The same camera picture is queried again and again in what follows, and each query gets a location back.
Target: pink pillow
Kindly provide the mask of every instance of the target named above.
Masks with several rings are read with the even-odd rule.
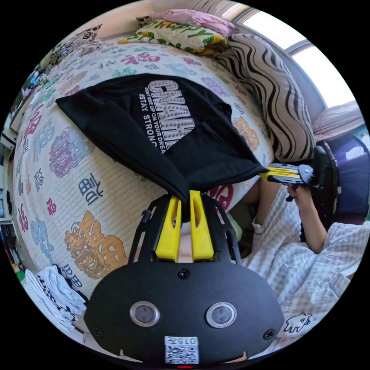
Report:
[[[218,32],[221,36],[229,36],[238,33],[237,27],[215,15],[198,12],[190,9],[166,10],[152,17],[153,19],[164,19],[169,22],[186,24],[189,26],[198,26],[208,28]]]

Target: zebra striped pillow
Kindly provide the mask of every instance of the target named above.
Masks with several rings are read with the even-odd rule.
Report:
[[[275,157],[281,162],[311,159],[315,139],[303,96],[290,71],[263,39],[227,37],[231,51],[215,59],[261,104]]]

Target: black t-shirt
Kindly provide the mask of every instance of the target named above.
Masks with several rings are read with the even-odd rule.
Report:
[[[233,127],[231,107],[181,77],[119,77],[56,103],[112,159],[185,203],[190,190],[266,171]]]

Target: bed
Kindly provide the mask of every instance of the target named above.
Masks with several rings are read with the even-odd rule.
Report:
[[[214,59],[160,44],[104,41],[32,92],[14,156],[16,222],[37,269],[57,264],[81,293],[125,265],[142,211],[165,191],[95,147],[55,100],[115,77],[182,76],[232,107],[232,122],[264,166],[274,152],[260,104]],[[209,194],[230,210],[253,186],[216,187]],[[189,229],[186,225],[183,233]]]

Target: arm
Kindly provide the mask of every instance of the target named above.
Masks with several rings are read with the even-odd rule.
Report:
[[[319,254],[323,250],[326,230],[313,203],[311,191],[301,186],[297,190],[288,187],[288,192],[299,208],[307,245],[314,253]]]

